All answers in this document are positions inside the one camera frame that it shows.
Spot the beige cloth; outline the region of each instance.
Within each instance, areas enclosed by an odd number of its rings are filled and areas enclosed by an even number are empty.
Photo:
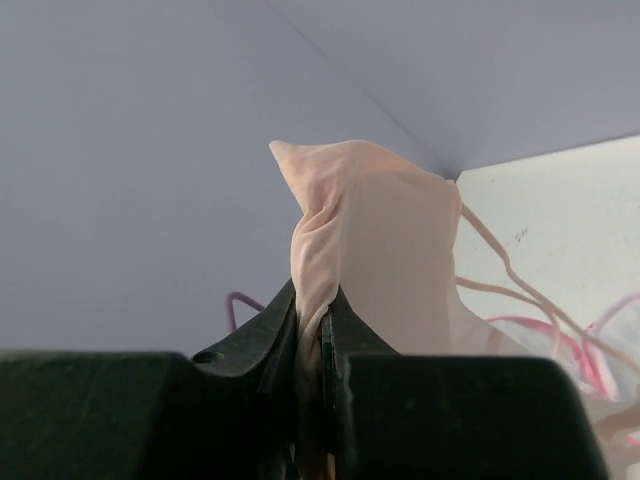
[[[338,285],[360,318],[401,353],[485,354],[488,339],[496,335],[500,353],[528,352],[458,296],[453,244],[466,207],[455,183],[365,141],[315,146],[275,141],[270,148],[303,211],[291,244],[300,322],[296,463],[305,480],[315,480],[331,474],[315,435],[316,338]],[[540,306],[543,299],[530,302]],[[588,401],[594,420],[622,408]]]

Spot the pink cloth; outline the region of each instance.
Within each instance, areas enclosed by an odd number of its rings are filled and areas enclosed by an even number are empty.
[[[270,148],[303,212],[291,243],[299,319],[295,448],[303,478],[315,480],[331,475],[314,424],[320,398],[316,339],[338,285],[360,318],[401,353],[486,354],[492,334],[501,336],[501,354],[529,352],[469,311],[458,296],[453,245],[466,207],[455,183],[365,141],[314,146],[275,141]],[[544,300],[531,302],[544,305]],[[588,401],[594,420],[607,413],[605,408],[622,408]]]

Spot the gray wall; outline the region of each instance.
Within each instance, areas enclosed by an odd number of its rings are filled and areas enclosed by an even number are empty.
[[[223,337],[228,291],[288,278],[272,139],[429,166],[261,0],[3,0],[0,65],[0,348]]]

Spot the white surface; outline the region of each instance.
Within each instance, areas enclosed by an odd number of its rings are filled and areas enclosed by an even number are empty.
[[[448,170],[640,132],[637,0],[267,0]]]
[[[3,0],[0,65],[0,348],[224,336],[227,292],[289,277],[273,139],[429,166],[261,0]]]
[[[587,326],[621,297],[640,291],[640,137],[464,172],[463,201],[507,249],[514,270]],[[517,287],[501,261],[461,220],[458,275]],[[460,289],[481,317],[536,309]]]

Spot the peach fabric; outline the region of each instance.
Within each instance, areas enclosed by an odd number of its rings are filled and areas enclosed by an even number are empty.
[[[295,457],[305,480],[323,479],[332,475],[332,462],[314,423],[321,374],[317,334],[338,285],[360,318],[401,353],[488,354],[487,340],[496,335],[500,354],[529,352],[473,314],[458,296],[453,244],[461,214],[472,224],[475,216],[463,206],[454,182],[366,141],[311,146],[274,141],[269,146],[303,212],[291,243],[299,320]],[[474,282],[467,282],[473,288]],[[547,305],[546,297],[525,301],[555,321],[549,310],[555,305]],[[586,398],[585,405],[593,421],[617,414],[609,423],[602,421],[610,429],[621,422],[629,426],[619,417],[629,404]],[[615,463],[610,468],[627,457],[609,454],[608,461]]]

